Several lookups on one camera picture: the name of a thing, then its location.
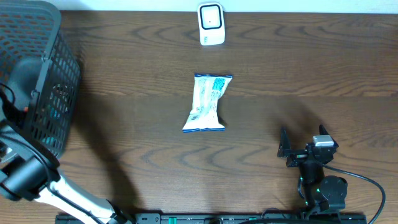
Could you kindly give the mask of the white blue snack bag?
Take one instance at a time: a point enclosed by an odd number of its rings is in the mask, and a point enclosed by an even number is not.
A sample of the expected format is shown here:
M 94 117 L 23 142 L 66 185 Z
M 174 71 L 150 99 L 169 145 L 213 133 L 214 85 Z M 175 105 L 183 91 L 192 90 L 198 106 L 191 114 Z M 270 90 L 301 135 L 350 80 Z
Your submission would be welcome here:
M 184 133 L 225 130 L 218 119 L 218 101 L 232 79 L 232 75 L 194 75 L 192 109 L 182 128 Z

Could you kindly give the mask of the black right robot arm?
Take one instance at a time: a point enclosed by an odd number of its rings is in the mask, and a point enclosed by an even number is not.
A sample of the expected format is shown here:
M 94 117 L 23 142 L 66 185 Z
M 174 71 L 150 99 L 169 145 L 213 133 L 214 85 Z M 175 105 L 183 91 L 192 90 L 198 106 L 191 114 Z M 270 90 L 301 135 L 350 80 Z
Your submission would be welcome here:
M 308 220 L 315 215 L 337 214 L 345 208 L 347 181 L 335 175 L 326 176 L 323 170 L 333 160 L 337 148 L 337 142 L 323 125 L 319 125 L 319 134 L 304 149 L 292 149 L 287 131 L 285 128 L 280 131 L 277 156 L 287 159 L 287 167 L 299 169 L 298 191 L 306 204 L 300 212 L 303 219 Z

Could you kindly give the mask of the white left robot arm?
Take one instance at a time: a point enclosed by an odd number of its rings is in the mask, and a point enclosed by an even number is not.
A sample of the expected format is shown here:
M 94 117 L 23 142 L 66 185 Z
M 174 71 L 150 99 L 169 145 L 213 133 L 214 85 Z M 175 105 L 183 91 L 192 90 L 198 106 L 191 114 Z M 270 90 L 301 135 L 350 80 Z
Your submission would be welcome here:
M 22 132 L 12 122 L 1 131 L 1 142 L 18 157 L 1 171 L 1 194 L 10 200 L 22 198 L 57 207 L 83 223 L 135 223 L 110 201 L 95 197 L 58 169 L 60 163 L 41 140 Z

